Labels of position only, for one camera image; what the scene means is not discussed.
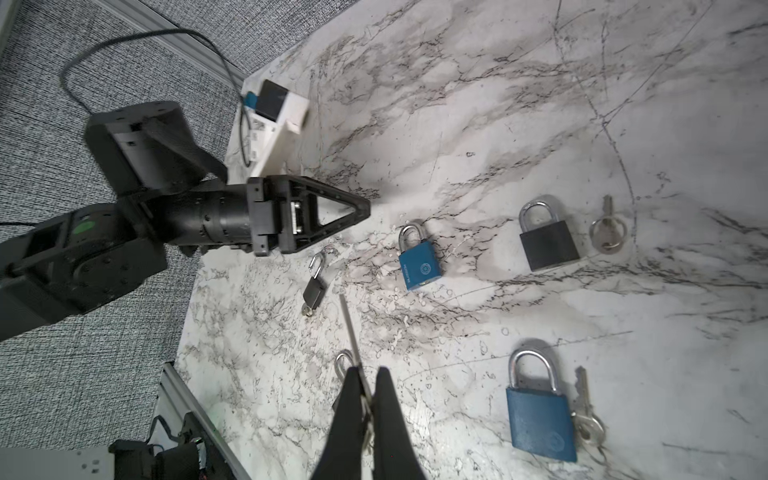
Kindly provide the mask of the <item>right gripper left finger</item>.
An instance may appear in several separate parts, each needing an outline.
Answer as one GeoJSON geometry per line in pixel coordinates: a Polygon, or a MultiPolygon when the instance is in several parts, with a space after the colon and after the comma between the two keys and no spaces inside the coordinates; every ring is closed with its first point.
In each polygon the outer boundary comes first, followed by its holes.
{"type": "Polygon", "coordinates": [[[311,476],[317,479],[360,479],[366,432],[359,368],[347,370],[322,455],[311,476]]]}

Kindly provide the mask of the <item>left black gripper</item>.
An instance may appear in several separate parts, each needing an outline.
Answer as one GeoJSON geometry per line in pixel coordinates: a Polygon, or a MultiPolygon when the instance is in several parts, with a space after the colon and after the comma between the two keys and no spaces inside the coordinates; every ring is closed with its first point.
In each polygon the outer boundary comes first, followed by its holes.
{"type": "Polygon", "coordinates": [[[268,256],[275,249],[282,254],[300,252],[361,223],[371,213],[371,203],[364,197],[307,176],[251,177],[245,187],[251,247],[257,257],[268,256]],[[302,198],[305,213],[293,211],[295,197],[302,198]],[[353,212],[320,225],[316,222],[319,198],[350,207],[353,212]]]}

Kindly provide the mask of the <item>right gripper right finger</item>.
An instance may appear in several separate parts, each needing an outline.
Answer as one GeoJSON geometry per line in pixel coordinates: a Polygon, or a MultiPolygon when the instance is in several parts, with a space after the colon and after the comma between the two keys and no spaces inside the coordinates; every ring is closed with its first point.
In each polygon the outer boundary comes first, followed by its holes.
{"type": "Polygon", "coordinates": [[[425,479],[411,444],[390,371],[380,367],[373,396],[373,478],[425,479]]]}

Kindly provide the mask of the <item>small black padlock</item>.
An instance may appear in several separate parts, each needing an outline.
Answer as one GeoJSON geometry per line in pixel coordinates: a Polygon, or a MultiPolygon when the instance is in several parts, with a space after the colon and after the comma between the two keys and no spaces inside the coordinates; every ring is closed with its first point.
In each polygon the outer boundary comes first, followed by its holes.
{"type": "Polygon", "coordinates": [[[301,310],[305,317],[313,316],[324,298],[326,287],[320,278],[324,265],[325,254],[323,252],[315,254],[310,261],[310,278],[303,292],[304,304],[301,310]]]}
{"type": "Polygon", "coordinates": [[[520,240],[529,268],[532,272],[557,267],[581,259],[567,223],[546,201],[541,199],[526,203],[519,212],[520,240]],[[549,214],[549,222],[531,227],[528,223],[530,210],[541,207],[549,214]]]}

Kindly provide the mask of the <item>blue padlock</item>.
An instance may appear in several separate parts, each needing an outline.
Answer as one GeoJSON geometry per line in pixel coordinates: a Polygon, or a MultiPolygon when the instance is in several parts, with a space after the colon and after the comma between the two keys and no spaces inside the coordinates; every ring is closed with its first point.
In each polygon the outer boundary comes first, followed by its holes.
{"type": "Polygon", "coordinates": [[[533,455],[575,463],[575,427],[554,364],[538,350],[521,348],[510,356],[508,370],[506,398],[513,447],[533,455]],[[518,363],[526,356],[540,360],[545,366],[548,390],[519,386],[518,363]]]}
{"type": "Polygon", "coordinates": [[[405,287],[416,290],[442,277],[442,270],[433,245],[425,238],[420,224],[407,223],[398,235],[399,262],[405,287]],[[407,235],[416,232],[418,242],[407,245],[407,235]]]}

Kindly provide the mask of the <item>small silver key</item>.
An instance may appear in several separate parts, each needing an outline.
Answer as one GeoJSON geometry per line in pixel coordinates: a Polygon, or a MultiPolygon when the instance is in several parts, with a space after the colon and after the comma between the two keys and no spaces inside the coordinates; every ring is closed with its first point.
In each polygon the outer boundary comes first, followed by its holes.
{"type": "Polygon", "coordinates": [[[614,214],[613,199],[603,197],[602,215],[593,221],[589,228],[589,237],[594,249],[602,254],[616,254],[624,245],[628,227],[614,214]]]}

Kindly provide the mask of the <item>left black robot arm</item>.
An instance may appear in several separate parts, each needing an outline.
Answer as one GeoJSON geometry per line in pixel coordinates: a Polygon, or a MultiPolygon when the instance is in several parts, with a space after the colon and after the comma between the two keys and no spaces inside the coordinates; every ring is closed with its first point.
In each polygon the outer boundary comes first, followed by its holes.
{"type": "Polygon", "coordinates": [[[157,101],[92,115],[85,142],[116,199],[36,224],[1,246],[1,336],[84,315],[186,256],[231,247],[302,251],[368,218],[370,202],[306,176],[228,180],[181,106],[157,101]]]}

